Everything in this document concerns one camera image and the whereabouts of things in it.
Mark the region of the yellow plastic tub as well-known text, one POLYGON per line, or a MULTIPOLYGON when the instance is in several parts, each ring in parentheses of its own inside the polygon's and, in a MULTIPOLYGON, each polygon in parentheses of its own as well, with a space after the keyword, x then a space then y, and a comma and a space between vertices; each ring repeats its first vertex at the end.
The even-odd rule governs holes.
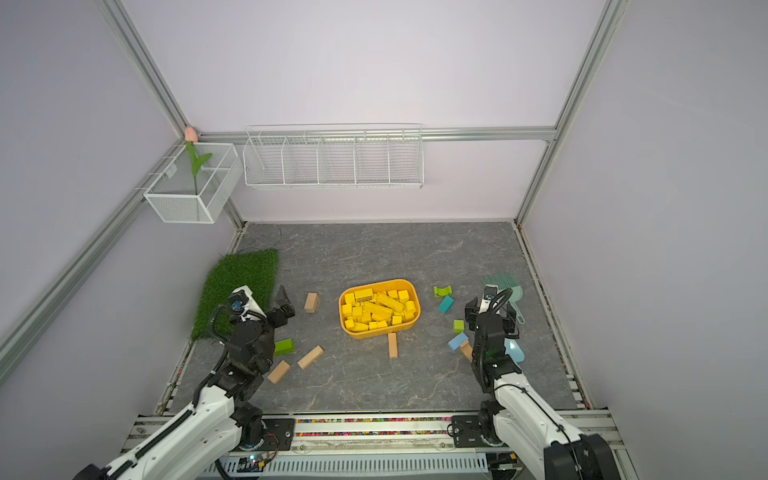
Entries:
POLYGON ((362 340, 412 328, 421 306, 414 285, 394 279, 348 288, 339 297, 338 313, 343 332, 362 340))

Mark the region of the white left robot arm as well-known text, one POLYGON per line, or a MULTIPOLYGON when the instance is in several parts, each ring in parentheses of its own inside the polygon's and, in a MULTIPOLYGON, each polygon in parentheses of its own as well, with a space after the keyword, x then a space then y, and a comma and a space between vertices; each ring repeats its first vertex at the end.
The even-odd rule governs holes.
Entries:
POLYGON ((192 400, 149 438, 104 467, 90 464, 77 479, 195 479, 232 450, 258 447, 267 436, 251 397, 271 371, 275 330, 296 311, 284 287, 265 311, 251 289, 235 289, 208 324, 223 351, 192 400))

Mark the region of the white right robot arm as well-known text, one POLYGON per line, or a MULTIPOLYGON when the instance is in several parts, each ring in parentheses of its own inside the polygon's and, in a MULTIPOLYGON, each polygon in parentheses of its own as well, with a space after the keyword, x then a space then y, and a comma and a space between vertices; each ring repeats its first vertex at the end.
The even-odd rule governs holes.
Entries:
POLYGON ((511 448, 536 479, 618 479, 604 438, 568 423, 506 353, 508 323, 491 309, 475 318, 471 367, 489 395, 478 411, 482 441, 511 448))

